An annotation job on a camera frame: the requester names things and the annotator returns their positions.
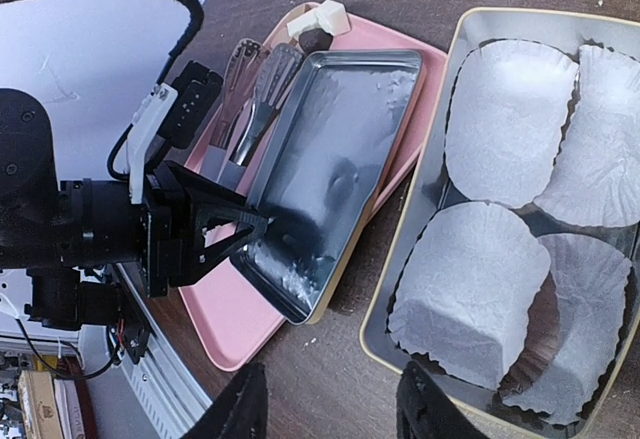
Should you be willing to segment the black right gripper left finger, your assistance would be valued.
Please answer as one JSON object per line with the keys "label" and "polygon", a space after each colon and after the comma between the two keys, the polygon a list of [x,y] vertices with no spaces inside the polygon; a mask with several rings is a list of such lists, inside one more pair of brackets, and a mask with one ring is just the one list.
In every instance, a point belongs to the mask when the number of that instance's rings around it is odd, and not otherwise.
{"label": "black right gripper left finger", "polygon": [[268,399],[264,365],[245,364],[182,438],[266,438]]}

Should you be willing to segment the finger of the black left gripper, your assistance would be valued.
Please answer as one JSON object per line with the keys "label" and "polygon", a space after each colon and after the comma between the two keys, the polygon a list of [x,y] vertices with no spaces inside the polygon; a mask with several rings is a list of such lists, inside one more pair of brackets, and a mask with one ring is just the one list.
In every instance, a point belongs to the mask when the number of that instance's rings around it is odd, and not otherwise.
{"label": "finger of the black left gripper", "polygon": [[186,287],[196,284],[232,254],[251,241],[261,238],[264,233],[264,227],[246,227],[209,246],[204,245],[203,236],[183,245],[174,286]]}
{"label": "finger of the black left gripper", "polygon": [[214,229],[237,223],[252,229],[265,229],[268,218],[247,204],[241,194],[227,189],[177,163],[174,177],[181,187],[178,211],[181,220],[193,229]]}

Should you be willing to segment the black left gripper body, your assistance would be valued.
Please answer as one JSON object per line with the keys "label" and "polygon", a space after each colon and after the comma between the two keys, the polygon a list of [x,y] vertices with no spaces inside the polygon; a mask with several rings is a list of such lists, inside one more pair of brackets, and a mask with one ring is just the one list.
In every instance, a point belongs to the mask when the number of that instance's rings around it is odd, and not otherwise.
{"label": "black left gripper body", "polygon": [[59,262],[80,268],[134,262],[151,298],[195,284],[200,239],[188,188],[196,178],[182,165],[164,161],[144,178],[140,204],[130,202],[123,182],[61,182]]}

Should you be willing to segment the bear print tin lid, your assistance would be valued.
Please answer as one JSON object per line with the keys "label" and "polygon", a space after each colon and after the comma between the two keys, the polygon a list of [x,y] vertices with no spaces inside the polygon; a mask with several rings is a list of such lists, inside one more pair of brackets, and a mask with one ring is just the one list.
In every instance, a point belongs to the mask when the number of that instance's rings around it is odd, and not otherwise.
{"label": "bear print tin lid", "polygon": [[231,264],[294,325],[319,320],[407,129],[424,78],[411,49],[311,54],[248,193],[265,232]]}

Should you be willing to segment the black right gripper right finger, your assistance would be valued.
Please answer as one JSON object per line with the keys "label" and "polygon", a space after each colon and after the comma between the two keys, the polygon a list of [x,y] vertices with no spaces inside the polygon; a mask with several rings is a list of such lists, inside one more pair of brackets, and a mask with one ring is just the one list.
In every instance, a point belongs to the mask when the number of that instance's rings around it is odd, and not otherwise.
{"label": "black right gripper right finger", "polygon": [[406,364],[396,391],[396,436],[487,439],[414,360]]}

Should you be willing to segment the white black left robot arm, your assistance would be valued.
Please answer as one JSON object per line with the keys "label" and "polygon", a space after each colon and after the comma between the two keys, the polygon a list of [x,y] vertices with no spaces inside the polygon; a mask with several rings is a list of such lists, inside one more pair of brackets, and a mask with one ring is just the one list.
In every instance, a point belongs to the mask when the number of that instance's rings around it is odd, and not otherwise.
{"label": "white black left robot arm", "polygon": [[1,92],[1,266],[32,280],[27,317],[76,331],[122,316],[114,285],[82,274],[133,262],[148,295],[190,286],[245,244],[267,219],[240,194],[173,162],[145,173],[133,203],[120,181],[59,181],[49,117],[33,96]]}

